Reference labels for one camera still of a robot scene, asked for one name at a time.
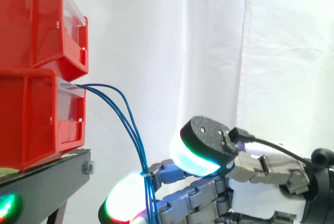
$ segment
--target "red plastic bin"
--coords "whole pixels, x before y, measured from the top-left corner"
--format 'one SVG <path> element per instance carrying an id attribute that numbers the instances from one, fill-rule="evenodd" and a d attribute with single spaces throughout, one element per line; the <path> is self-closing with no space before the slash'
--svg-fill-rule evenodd
<path id="1" fill-rule="evenodd" d="M 0 68 L 88 73 L 88 21 L 73 0 L 0 0 Z"/>
<path id="2" fill-rule="evenodd" d="M 85 143 L 85 91 L 49 69 L 0 69 L 0 167 L 20 171 Z"/>

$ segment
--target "blue cable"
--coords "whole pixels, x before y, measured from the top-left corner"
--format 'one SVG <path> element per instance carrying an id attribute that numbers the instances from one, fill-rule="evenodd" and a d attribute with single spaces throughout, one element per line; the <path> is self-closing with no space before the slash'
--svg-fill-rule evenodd
<path id="1" fill-rule="evenodd" d="M 140 158 L 141 157 L 140 148 L 138 147 L 137 139 L 134 138 L 134 136 L 136 136 L 136 134 L 134 134 L 134 131 L 133 131 L 131 125 L 129 124 L 128 120 L 126 119 L 124 114 L 121 112 L 121 110 L 118 108 L 118 106 L 116 106 L 116 104 L 107 95 L 105 95 L 103 92 L 101 92 L 101 91 L 99 91 L 95 88 L 86 87 L 84 85 L 77 85 L 77 86 L 81 87 L 81 88 L 85 88 L 85 89 L 95 93 L 96 95 L 101 97 L 110 107 L 113 108 L 113 110 L 116 112 L 118 117 L 121 119 L 121 121 L 122 121 L 124 127 L 126 128 L 129 136 L 131 137 L 132 141 L 134 142 L 134 145 L 135 145 L 135 147 L 137 149 L 137 152 L 138 152 L 138 155 L 139 155 L 141 167 L 144 170 L 145 166 L 143 164 L 142 159 Z M 147 185 L 147 183 L 145 183 L 145 196 L 146 196 L 146 198 L 150 198 L 149 185 Z M 146 204 L 146 208 L 149 209 L 148 201 L 146 201 L 145 204 Z"/>
<path id="2" fill-rule="evenodd" d="M 120 90 L 118 90 L 117 88 L 109 86 L 109 85 L 105 85 L 105 84 L 86 84 L 86 85 L 77 85 L 77 86 L 81 87 L 81 88 L 85 88 L 85 89 L 95 93 L 96 95 L 101 97 L 111 108 L 113 108 L 113 110 L 116 112 L 117 116 L 122 121 L 124 127 L 126 128 L 129 136 L 131 137 L 131 139 L 132 139 L 132 141 L 133 141 L 133 143 L 136 147 L 143 172 L 149 173 L 144 146 L 142 144 L 141 137 L 140 137 L 138 128 L 136 126 L 133 114 L 131 112 L 130 106 L 129 106 L 124 94 Z M 129 124 L 128 120 L 126 119 L 124 114 L 121 112 L 119 107 L 106 94 L 104 94 L 103 92 L 101 92 L 101 91 L 99 91 L 95 88 L 90 88 L 89 86 L 108 87 L 108 88 L 111 88 L 111 89 L 117 91 L 122 96 L 122 98 L 123 98 L 123 100 L 126 104 L 126 107 L 128 109 L 129 115 L 130 115 L 131 122 L 133 124 L 133 127 L 135 128 L 135 131 L 132 129 L 131 125 Z M 147 215 L 148 215 L 147 217 L 149 219 L 149 222 L 151 224 L 154 224 L 154 217 L 153 216 L 155 215 L 156 220 L 157 220 L 157 224 L 160 224 L 159 213 L 158 213 L 158 208 L 157 208 L 157 203 L 156 203 L 156 196 L 155 196 L 155 193 L 154 193 L 152 180 L 149 177 L 145 177 L 144 182 L 145 182 L 145 195 L 146 195 L 146 209 L 147 209 Z"/>
<path id="3" fill-rule="evenodd" d="M 138 139 L 139 139 L 139 142 L 141 143 L 141 146 L 142 146 L 142 149 L 143 149 L 143 155 L 144 155 L 144 161 L 145 161 L 145 164 L 146 164 L 146 173 L 149 173 L 149 169 L 148 169 L 148 166 L 147 166 L 147 162 L 146 162 L 146 154 L 145 154 L 145 149 L 144 149 L 144 146 L 142 144 L 142 140 L 141 140 L 141 137 L 140 137 L 140 134 L 139 134 L 139 131 L 138 131 L 138 128 L 137 128 L 137 125 L 135 123 L 135 120 L 134 120 L 134 117 L 133 117 L 133 114 L 132 114 L 132 111 L 130 109 L 130 106 L 127 102 L 127 99 L 125 97 L 125 95 L 119 90 L 117 89 L 116 87 L 113 87 L 113 86 L 110 86 L 110 85 L 106 85 L 106 84 L 99 84 L 99 83 L 92 83 L 92 84 L 85 84 L 85 86 L 87 87 L 90 87 L 90 86 L 98 86 L 98 87 L 107 87 L 107 88 L 110 88 L 110 89 L 113 89 L 115 90 L 116 92 L 118 92 L 121 97 L 123 98 L 124 102 L 125 102 L 125 105 L 128 109 L 128 113 L 130 115 L 130 119 L 131 119 L 131 122 L 134 126 L 134 129 L 137 133 L 137 136 L 138 136 Z M 156 220 L 157 220 L 157 224 L 160 224 L 160 219 L 159 219 L 159 213 L 158 213 L 158 208 L 157 208 L 157 201 L 156 201 L 156 196 L 155 196 L 155 193 L 154 193 L 154 188 L 153 188 L 153 184 L 152 184 L 152 181 L 150 183 L 150 186 L 151 186 L 151 190 L 152 190 L 152 196 L 153 196 L 153 199 L 150 197 L 150 201 L 153 200 L 153 204 L 154 204 L 154 212 L 155 212 L 155 216 L 156 216 Z"/>

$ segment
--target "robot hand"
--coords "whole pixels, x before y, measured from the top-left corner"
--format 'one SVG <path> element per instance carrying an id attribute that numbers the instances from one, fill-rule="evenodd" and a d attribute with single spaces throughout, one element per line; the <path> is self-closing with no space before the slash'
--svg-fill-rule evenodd
<path id="1" fill-rule="evenodd" d="M 334 155 L 330 150 L 315 150 L 309 161 L 246 131 L 237 128 L 229 131 L 226 126 L 201 116 L 192 118 L 182 128 L 181 139 L 200 162 L 191 163 L 172 155 L 176 164 L 167 160 L 152 165 L 155 190 L 162 183 L 191 175 L 206 176 L 157 202 L 162 224 L 333 222 Z M 238 142 L 259 142 L 292 158 L 283 155 L 253 158 L 237 147 Z M 208 167 L 194 169 L 203 165 L 200 163 Z M 148 223 L 146 211 L 131 223 Z"/>

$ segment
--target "white backdrop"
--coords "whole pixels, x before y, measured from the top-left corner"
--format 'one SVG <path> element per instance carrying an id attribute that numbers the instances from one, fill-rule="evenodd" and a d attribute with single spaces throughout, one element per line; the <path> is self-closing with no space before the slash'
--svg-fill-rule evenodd
<path id="1" fill-rule="evenodd" d="M 89 75 L 78 82 L 126 94 L 149 164 L 169 157 L 175 132 L 195 114 L 238 123 L 305 155 L 330 147 L 329 0 L 74 1 L 89 19 Z M 112 186 L 140 167 L 116 115 L 87 96 L 85 147 L 96 172 L 68 201 L 65 224 L 98 223 Z"/>

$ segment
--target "bolt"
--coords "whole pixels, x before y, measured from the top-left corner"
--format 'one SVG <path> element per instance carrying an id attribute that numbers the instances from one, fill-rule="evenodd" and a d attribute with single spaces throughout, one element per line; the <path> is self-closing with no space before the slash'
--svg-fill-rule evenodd
<path id="1" fill-rule="evenodd" d="M 85 165 L 84 165 L 84 174 L 86 175 L 90 175 L 90 174 L 94 174 L 95 171 L 95 162 L 94 161 L 86 161 Z"/>

